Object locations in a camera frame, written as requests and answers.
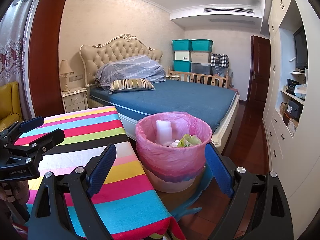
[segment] lampshade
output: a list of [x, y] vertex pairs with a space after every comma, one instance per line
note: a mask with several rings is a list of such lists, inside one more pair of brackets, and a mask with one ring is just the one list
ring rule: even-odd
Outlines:
[[62, 60], [61, 63], [60, 63], [60, 68], [59, 68], [59, 73], [60, 75], [61, 74], [71, 74], [73, 73], [70, 65], [69, 65], [69, 60], [68, 59], [65, 59], [65, 60]]

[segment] television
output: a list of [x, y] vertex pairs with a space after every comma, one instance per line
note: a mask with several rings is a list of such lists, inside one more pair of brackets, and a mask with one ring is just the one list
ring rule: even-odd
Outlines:
[[293, 36], [296, 50], [296, 68], [304, 70], [308, 68], [308, 47], [304, 27], [301, 26]]

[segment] checkered storage box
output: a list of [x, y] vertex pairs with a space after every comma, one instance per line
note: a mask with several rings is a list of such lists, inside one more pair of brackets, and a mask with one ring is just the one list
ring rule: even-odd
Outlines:
[[229, 57], [226, 54], [211, 54], [212, 67], [229, 67]]

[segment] curtain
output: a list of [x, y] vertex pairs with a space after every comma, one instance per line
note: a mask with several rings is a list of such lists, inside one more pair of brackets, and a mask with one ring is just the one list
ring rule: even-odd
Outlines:
[[25, 91], [26, 23], [34, 0], [19, 0], [10, 5], [0, 22], [0, 86], [18, 81], [19, 97], [24, 120], [31, 119]]

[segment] wooden crib railing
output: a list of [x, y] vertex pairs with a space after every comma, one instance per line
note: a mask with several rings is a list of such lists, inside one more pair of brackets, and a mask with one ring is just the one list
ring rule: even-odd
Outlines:
[[169, 71], [171, 75], [178, 75], [179, 80], [186, 82], [201, 83], [205, 85], [212, 85], [217, 87], [229, 88], [230, 78], [227, 73], [226, 77], [218, 75], [203, 75], [190, 72]]

